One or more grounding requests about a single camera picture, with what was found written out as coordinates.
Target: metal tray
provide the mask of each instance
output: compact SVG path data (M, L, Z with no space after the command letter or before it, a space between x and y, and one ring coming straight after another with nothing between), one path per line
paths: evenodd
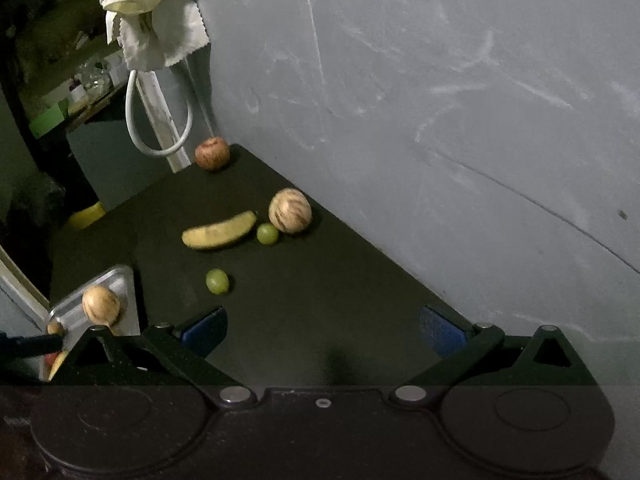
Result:
M92 285L105 286L120 299L120 315L116 323L111 327L111 331L115 335L140 335L133 269L129 266L118 265L111 267L111 269L107 270L104 274L76 288L76 290L52 309L47 318L47 323L56 320L62 323L62 326L65 328L63 350L71 350L84 331L93 324L89 321L84 310L82 310L82 294L87 287ZM40 378L46 380L48 375L49 367L44 364L43 359L40 368Z

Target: black table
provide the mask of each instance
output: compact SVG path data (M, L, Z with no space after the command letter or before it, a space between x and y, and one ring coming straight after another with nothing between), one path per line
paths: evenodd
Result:
M207 360L252 386L393 385L436 362L419 316L442 302L313 200L308 232L275 246L255 235L215 251L182 244L184 229L248 209L268 221L283 187L291 184L240 146L219 173L193 165L160 180L89 228L58 236L52 304L108 267L132 265L143 324L226 308L227 338ZM227 296L207 290L215 267L232 277Z

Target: silver screw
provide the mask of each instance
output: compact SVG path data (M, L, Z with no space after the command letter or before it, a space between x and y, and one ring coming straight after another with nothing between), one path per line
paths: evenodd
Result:
M396 397L400 400L404 400L405 402L418 402L419 400L423 400L426 396L427 392L425 392L420 386L415 386L414 384L406 384L405 386L400 386L396 390Z
M220 399L229 404L238 404L251 398L251 390L244 386L227 386L220 391Z

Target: banana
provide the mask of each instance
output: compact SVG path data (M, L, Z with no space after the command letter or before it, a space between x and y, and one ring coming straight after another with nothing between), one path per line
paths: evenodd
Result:
M257 221L253 211L245 211L217 224L194 227L182 233L182 241L191 249L222 247L245 236Z

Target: green grape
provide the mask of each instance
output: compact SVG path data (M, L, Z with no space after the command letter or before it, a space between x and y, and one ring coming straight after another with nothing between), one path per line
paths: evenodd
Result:
M207 288L213 294L226 294L229 291L229 277L221 269L211 269L207 272Z
M280 232L273 224L262 224L258 227L258 241L263 245L273 245L278 241Z

